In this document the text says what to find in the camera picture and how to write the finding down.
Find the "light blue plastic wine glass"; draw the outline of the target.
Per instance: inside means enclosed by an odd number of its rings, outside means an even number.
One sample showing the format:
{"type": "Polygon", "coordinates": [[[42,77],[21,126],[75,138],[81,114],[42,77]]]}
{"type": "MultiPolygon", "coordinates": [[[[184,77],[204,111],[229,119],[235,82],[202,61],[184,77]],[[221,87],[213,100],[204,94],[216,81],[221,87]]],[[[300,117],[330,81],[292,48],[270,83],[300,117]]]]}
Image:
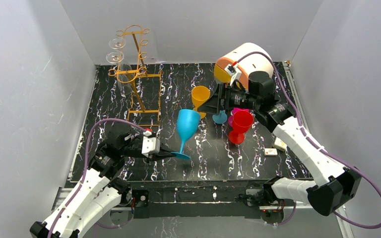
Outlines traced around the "light blue plastic wine glass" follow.
{"type": "Polygon", "coordinates": [[[228,120],[225,110],[221,110],[217,115],[212,115],[212,120],[216,124],[224,124],[228,120]]]}

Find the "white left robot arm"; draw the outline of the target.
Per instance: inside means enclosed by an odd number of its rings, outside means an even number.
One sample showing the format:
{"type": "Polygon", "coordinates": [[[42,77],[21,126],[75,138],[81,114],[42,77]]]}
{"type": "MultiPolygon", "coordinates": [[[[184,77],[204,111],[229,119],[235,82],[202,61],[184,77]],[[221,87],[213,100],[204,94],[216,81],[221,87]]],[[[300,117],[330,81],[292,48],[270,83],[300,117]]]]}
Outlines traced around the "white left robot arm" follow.
{"type": "Polygon", "coordinates": [[[119,205],[130,184],[119,178],[126,157],[157,161],[173,157],[173,150],[152,133],[133,135],[128,125],[114,125],[93,153],[85,178],[43,222],[30,228],[34,238],[81,238],[111,208],[119,205]]]}

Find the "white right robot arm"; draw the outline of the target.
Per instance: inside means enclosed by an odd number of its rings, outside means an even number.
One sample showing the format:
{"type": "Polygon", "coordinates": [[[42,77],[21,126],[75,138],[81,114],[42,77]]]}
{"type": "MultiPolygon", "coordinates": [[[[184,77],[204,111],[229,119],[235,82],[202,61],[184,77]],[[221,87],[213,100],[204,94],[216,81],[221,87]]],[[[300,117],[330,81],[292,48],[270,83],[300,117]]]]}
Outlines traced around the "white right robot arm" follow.
{"type": "Polygon", "coordinates": [[[219,83],[198,111],[215,115],[233,108],[252,110],[258,122],[286,143],[313,177],[313,180],[275,177],[263,185],[262,198],[270,202],[301,201],[328,216],[355,196],[361,176],[307,140],[297,118],[286,101],[279,99],[275,87],[275,81],[267,72],[255,71],[249,75],[247,89],[239,81],[233,85],[219,83]]]}

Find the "magenta plastic wine glass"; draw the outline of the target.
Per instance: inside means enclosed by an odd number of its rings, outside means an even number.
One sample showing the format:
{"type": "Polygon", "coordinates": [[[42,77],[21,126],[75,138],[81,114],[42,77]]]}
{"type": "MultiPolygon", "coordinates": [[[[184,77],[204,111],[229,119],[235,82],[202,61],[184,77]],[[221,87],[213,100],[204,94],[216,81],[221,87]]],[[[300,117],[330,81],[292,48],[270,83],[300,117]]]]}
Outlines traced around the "magenta plastic wine glass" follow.
{"type": "Polygon", "coordinates": [[[246,111],[246,112],[248,112],[249,109],[233,108],[231,110],[230,116],[228,117],[228,124],[229,124],[229,126],[232,126],[232,124],[233,124],[233,116],[234,116],[234,114],[236,112],[239,112],[239,111],[246,111]]]}

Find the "red plastic wine glass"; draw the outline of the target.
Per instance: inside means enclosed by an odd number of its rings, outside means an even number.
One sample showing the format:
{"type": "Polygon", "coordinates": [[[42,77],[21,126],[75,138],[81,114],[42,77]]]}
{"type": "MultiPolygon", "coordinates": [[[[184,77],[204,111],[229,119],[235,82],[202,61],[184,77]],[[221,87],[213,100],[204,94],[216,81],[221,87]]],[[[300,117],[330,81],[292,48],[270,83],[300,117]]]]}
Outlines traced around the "red plastic wine glass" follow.
{"type": "Polygon", "coordinates": [[[229,133],[229,140],[233,144],[241,144],[245,140],[245,133],[254,122],[252,113],[248,111],[238,111],[232,118],[232,131],[229,133]]]}

